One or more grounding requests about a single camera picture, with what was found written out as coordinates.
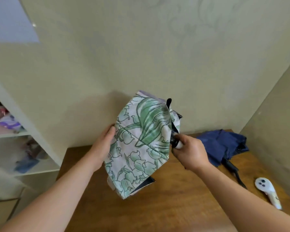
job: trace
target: wooden table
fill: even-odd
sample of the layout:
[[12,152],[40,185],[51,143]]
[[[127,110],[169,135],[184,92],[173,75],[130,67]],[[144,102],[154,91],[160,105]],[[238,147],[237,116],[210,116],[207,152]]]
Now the wooden table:
[[[89,148],[69,148],[58,178]],[[283,211],[290,215],[290,197],[251,152],[234,156],[232,163],[239,168],[248,190],[265,201],[268,201],[267,196],[255,188],[254,181],[258,177],[268,178],[277,191]],[[219,170],[235,180],[223,166]],[[93,174],[66,232],[236,231],[204,183],[185,170],[172,154],[152,175],[155,183],[125,200],[111,190],[107,176],[104,167]]]

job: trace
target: person's right hand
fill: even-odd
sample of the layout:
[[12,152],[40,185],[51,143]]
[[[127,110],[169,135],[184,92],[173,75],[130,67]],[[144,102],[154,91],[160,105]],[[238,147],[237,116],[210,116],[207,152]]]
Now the person's right hand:
[[175,137],[183,143],[183,147],[180,150],[173,148],[172,152],[186,169],[198,172],[202,167],[211,166],[201,140],[184,134]]

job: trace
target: green and white fabric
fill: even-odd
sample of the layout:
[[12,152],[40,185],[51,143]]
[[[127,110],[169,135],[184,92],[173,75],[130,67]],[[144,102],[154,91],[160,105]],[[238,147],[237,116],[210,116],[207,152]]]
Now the green and white fabric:
[[171,121],[179,131],[180,120],[166,101],[139,91],[123,108],[105,160],[108,182],[127,198],[169,159]]

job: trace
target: white handheld device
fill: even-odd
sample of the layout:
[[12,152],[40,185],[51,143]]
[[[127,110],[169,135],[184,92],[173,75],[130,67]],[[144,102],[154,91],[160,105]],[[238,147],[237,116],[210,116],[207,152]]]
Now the white handheld device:
[[275,208],[281,210],[281,204],[276,194],[275,188],[269,179],[257,178],[255,181],[255,186],[269,197]]

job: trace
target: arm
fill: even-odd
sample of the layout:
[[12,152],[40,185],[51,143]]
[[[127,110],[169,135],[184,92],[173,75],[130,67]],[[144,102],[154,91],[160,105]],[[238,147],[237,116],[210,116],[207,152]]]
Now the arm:
[[48,191],[4,225],[0,232],[61,232],[85,190],[109,152],[115,127],[109,126],[89,152],[63,175]]
[[238,231],[290,231],[290,216],[258,198],[215,168],[199,139],[179,134],[174,156],[199,176]]

